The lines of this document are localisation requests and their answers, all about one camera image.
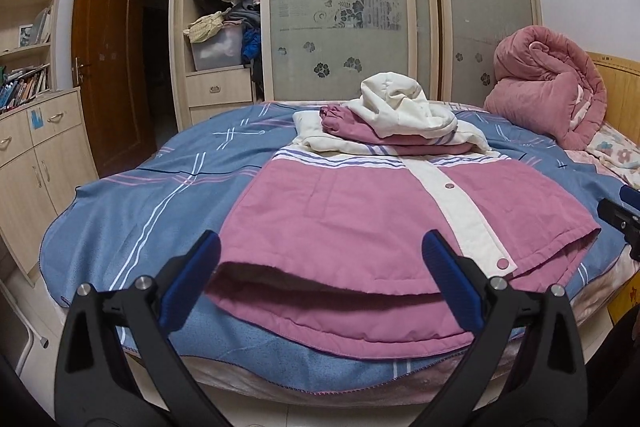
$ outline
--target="plastic storage box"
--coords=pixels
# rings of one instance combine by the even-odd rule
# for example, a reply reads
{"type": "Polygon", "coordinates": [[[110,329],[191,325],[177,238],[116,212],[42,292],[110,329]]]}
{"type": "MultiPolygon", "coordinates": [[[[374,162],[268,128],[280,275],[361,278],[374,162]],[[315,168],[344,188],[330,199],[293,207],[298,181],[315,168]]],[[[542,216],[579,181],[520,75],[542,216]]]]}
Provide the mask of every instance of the plastic storage box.
{"type": "Polygon", "coordinates": [[[226,26],[204,42],[192,42],[196,71],[242,64],[242,26],[226,26]]]}

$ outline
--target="cardboard box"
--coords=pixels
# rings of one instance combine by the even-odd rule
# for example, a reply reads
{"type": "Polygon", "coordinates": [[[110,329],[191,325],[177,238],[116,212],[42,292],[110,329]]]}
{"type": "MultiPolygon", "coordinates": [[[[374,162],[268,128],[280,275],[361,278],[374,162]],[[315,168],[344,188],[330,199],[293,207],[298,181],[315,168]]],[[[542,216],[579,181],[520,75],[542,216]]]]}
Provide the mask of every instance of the cardboard box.
{"type": "Polygon", "coordinates": [[[636,273],[620,288],[607,306],[611,321],[616,324],[631,308],[640,303],[640,272],[636,273]]]}

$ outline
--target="yellow cloth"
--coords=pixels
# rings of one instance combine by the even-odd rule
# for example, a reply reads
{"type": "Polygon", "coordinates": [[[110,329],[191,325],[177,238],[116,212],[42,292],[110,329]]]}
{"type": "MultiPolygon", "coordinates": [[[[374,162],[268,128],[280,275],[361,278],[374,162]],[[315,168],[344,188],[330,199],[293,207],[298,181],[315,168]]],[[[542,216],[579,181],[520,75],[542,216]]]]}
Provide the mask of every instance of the yellow cloth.
{"type": "Polygon", "coordinates": [[[231,8],[223,12],[215,12],[213,15],[205,15],[200,17],[196,22],[189,24],[189,28],[184,31],[190,42],[204,42],[212,38],[218,33],[225,22],[225,15],[231,11],[231,8]]]}

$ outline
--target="blue gripper pad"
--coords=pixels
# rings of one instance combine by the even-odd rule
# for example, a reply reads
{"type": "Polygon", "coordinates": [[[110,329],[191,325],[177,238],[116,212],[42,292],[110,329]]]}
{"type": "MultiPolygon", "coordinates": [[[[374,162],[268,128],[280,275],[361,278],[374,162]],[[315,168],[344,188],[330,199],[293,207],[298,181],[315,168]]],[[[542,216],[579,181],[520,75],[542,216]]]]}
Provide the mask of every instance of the blue gripper pad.
{"type": "Polygon", "coordinates": [[[630,204],[632,207],[640,210],[640,192],[628,185],[622,185],[620,187],[620,199],[626,204],[630,204]]]}
{"type": "Polygon", "coordinates": [[[484,328],[482,299],[453,256],[456,254],[437,231],[422,238],[422,259],[458,325],[477,335],[484,328]]]}
{"type": "Polygon", "coordinates": [[[184,323],[220,262],[220,238],[207,230],[185,256],[186,264],[162,295],[158,323],[165,334],[184,323]]]}

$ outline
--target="blue sticker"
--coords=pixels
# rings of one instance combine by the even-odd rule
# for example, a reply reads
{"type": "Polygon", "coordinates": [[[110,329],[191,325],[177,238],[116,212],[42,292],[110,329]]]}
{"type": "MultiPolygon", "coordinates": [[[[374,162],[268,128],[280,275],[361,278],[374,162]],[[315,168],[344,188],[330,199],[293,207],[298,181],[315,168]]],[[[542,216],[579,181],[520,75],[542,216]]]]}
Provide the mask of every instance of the blue sticker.
{"type": "Polygon", "coordinates": [[[42,111],[40,108],[31,110],[31,127],[39,129],[43,126],[44,122],[42,121],[42,111]]]}

